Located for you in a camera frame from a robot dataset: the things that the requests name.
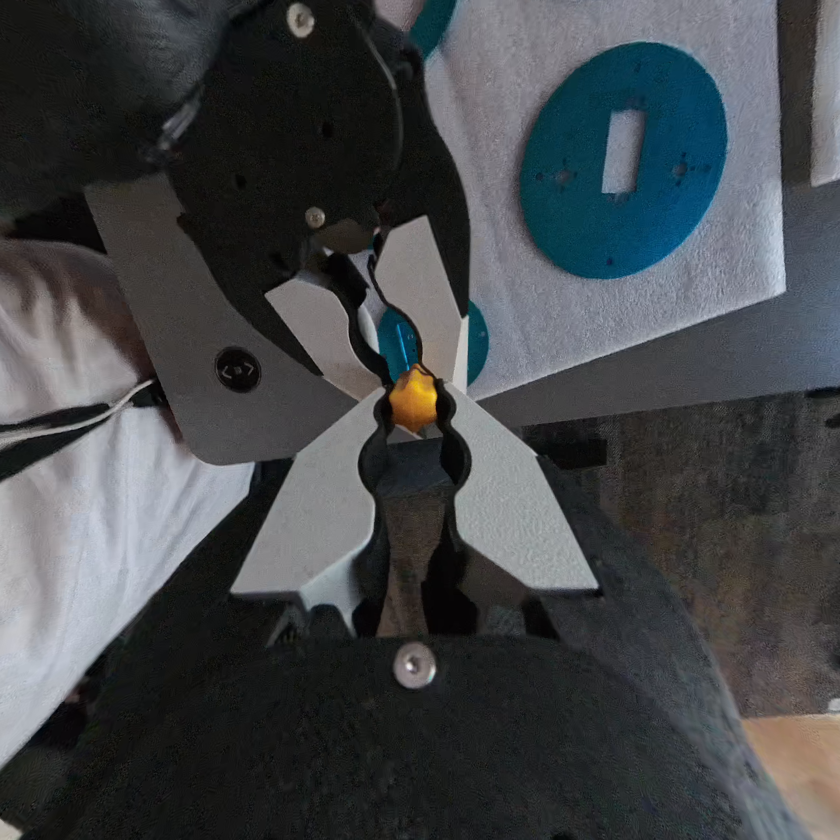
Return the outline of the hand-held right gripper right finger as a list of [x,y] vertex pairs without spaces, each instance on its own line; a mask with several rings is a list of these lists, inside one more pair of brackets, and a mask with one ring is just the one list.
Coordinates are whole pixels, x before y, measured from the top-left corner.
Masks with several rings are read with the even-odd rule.
[[451,383],[437,383],[437,427],[454,490],[425,578],[429,633],[479,634],[494,612],[599,595],[541,458]]

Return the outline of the blue disc with rectangular slot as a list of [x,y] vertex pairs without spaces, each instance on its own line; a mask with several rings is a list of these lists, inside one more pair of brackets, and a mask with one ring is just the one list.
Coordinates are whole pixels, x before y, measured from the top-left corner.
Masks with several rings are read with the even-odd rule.
[[574,276],[634,275],[693,233],[727,154],[721,94],[696,59],[647,41],[607,49],[567,76],[532,126],[524,223]]

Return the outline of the blue disc with square bracket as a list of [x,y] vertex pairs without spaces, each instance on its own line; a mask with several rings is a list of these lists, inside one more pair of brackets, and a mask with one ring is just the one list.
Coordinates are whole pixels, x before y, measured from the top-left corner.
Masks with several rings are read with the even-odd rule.
[[[490,334],[482,311],[469,302],[469,346],[467,355],[467,384],[478,379],[487,363]],[[411,325],[393,308],[385,310],[376,330],[379,353],[387,362],[393,382],[419,362],[417,337]]]

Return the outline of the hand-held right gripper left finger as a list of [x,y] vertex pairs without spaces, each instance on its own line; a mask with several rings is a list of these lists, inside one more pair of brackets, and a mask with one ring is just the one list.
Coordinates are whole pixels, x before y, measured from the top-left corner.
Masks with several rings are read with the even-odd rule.
[[353,636],[374,636],[390,568],[377,487],[393,430],[379,387],[292,461],[231,586],[250,600],[329,606]]

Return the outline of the round black desk button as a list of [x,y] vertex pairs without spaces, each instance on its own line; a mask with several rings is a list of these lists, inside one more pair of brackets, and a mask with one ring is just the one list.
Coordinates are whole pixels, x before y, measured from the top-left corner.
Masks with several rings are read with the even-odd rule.
[[250,393],[261,381],[259,361],[239,346],[227,346],[220,350],[215,357],[214,370],[220,385],[235,394]]

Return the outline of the white foam frame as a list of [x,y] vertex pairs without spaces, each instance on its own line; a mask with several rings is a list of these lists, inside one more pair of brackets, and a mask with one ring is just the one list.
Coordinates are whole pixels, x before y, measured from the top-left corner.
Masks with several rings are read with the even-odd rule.
[[821,1],[812,83],[811,186],[839,180],[839,2]]

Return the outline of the yellow handled screwdriver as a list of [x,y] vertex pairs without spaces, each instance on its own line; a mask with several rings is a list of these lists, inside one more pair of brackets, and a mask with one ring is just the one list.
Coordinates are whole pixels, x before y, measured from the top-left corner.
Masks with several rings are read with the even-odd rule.
[[388,396],[394,425],[416,435],[437,423],[437,381],[422,364],[400,374]]

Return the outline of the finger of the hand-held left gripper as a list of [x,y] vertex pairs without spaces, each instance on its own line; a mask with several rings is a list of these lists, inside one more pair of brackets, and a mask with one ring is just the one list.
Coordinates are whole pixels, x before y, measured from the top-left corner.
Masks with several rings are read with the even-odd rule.
[[330,252],[265,294],[322,378],[357,401],[393,383],[365,306],[368,290],[351,259]]
[[378,235],[370,256],[371,282],[384,304],[411,325],[418,362],[465,392],[469,315],[459,309],[428,215]]

